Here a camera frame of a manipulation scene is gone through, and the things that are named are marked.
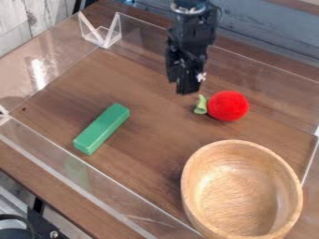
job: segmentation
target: red ball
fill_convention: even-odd
[[[208,115],[218,120],[239,120],[249,112],[250,103],[237,91],[222,91],[208,101]]]

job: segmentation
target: wooden bowl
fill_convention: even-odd
[[[188,219],[212,239],[278,239],[303,207],[298,177],[285,160],[251,142],[226,140],[203,147],[182,175]]]

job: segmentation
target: bowl rim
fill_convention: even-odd
[[[269,154],[271,154],[275,158],[277,161],[282,164],[282,166],[285,167],[285,169],[289,171],[289,174],[291,176],[291,179],[294,181],[294,190],[297,192],[297,205],[291,214],[290,219],[287,220],[286,224],[278,229],[275,230],[273,233],[265,234],[265,235],[258,235],[258,236],[243,236],[243,235],[235,235],[235,234],[230,234],[226,231],[221,230],[218,227],[212,226],[211,224],[208,224],[206,222],[206,220],[202,219],[202,217],[198,216],[196,210],[192,207],[192,204],[190,204],[190,199],[186,197],[186,182],[187,182],[187,178],[190,175],[190,170],[192,168],[192,165],[195,163],[195,158],[196,155],[200,154],[204,150],[207,150],[207,148],[210,147],[215,147],[219,145],[227,145],[227,144],[242,144],[246,146],[251,146],[254,148],[258,148],[263,151],[266,151]],[[299,216],[302,214],[302,209],[303,209],[303,190],[302,190],[302,184],[299,181],[299,178],[291,168],[291,166],[289,165],[289,163],[283,160],[283,158],[274,153],[269,148],[258,145],[257,143],[253,143],[250,141],[245,141],[245,140],[235,140],[235,139],[230,139],[230,140],[222,140],[222,141],[217,141],[208,145],[206,145],[204,147],[202,147],[190,157],[184,168],[183,168],[183,172],[182,172],[182,178],[180,178],[180,192],[182,192],[182,201],[183,201],[183,206],[187,207],[186,212],[188,212],[192,217],[196,219],[196,221],[200,223],[200,225],[206,228],[206,230],[211,231],[212,233],[215,233],[218,236],[222,236],[225,239],[273,239],[273,238],[278,238],[281,236],[285,236],[297,220],[299,219]]]

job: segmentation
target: green rectangular block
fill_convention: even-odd
[[[74,147],[91,155],[130,117],[130,109],[114,104],[74,140]]]

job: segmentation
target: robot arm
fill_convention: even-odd
[[[174,0],[174,27],[168,29],[166,67],[170,82],[178,83],[178,93],[199,90],[207,48],[217,39],[218,12],[208,0]]]

